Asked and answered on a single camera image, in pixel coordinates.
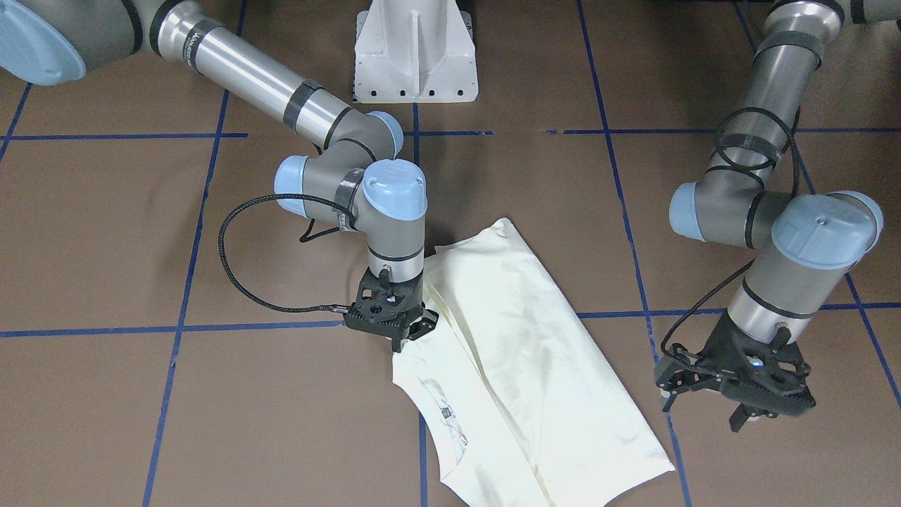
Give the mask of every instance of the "robotic arm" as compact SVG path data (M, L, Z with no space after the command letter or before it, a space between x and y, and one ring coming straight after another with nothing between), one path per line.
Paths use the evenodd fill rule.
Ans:
M3 67L46 86L153 51L280 120L323 154L285 159L273 198L369 240L357 300L331 310L352 329L390 337L396 352L403 339L434 328L438 316L422 296L425 177L395 160L404 133L391 115L363 115L229 32L193 0L0 0L0 50Z
M664 411L681 393L716 390L739 402L730 418L738 431L748 419L799 416L815 405L805 383L810 366L796 341L839 280L873 248L883 217L859 192L798 196L797 174L791 194L765 190L765 183L786 148L798 164L787 125L826 45L850 18L895 20L901 2L777 1L742 107L717 130L704 178L673 195L675 232L760 253L698 354L680 344L666 348L669 335L661 344L655 378Z

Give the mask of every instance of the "folded cloth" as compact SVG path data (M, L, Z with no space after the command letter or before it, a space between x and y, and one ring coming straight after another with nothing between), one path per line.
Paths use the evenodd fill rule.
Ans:
M441 481L477 506L601 505L673 470L547 271L506 218L425 261L428 335L394 355Z

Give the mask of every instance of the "white plastic bracket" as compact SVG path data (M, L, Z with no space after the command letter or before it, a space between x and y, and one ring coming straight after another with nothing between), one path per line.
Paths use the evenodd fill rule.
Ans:
M476 100L471 26L454 0L373 0L357 16L354 98L363 104Z

